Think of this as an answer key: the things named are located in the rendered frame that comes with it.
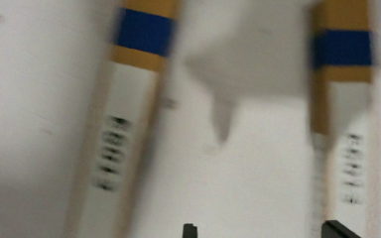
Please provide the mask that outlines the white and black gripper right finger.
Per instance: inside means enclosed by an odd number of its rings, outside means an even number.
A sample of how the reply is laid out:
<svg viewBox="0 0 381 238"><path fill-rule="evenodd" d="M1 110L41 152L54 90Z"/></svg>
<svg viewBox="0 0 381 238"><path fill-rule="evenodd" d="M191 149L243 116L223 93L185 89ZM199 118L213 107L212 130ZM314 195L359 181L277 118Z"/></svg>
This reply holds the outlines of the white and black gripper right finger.
<svg viewBox="0 0 381 238"><path fill-rule="evenodd" d="M326 220L321 225L320 238L362 238L338 220Z"/></svg>

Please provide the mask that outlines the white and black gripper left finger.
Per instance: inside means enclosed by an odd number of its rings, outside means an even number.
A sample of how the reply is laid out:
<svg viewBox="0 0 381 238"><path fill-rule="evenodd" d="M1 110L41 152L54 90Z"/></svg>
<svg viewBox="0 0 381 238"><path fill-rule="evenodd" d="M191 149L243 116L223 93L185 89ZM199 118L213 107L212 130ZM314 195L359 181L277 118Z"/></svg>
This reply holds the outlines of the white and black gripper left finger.
<svg viewBox="0 0 381 238"><path fill-rule="evenodd" d="M197 238L197 226L193 226L193 223L184 223L182 238Z"/></svg>

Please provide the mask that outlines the tan welding electrode pack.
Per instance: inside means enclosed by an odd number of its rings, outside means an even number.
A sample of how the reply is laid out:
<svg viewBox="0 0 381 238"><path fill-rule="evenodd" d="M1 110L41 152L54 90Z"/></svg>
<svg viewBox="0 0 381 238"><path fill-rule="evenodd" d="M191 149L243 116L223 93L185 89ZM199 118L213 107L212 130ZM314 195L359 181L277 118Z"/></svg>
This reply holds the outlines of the tan welding electrode pack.
<svg viewBox="0 0 381 238"><path fill-rule="evenodd" d="M338 220L367 238L369 77L365 0L302 7L305 108L303 238Z"/></svg>
<svg viewBox="0 0 381 238"><path fill-rule="evenodd" d="M176 0L114 0L59 238L118 238Z"/></svg>

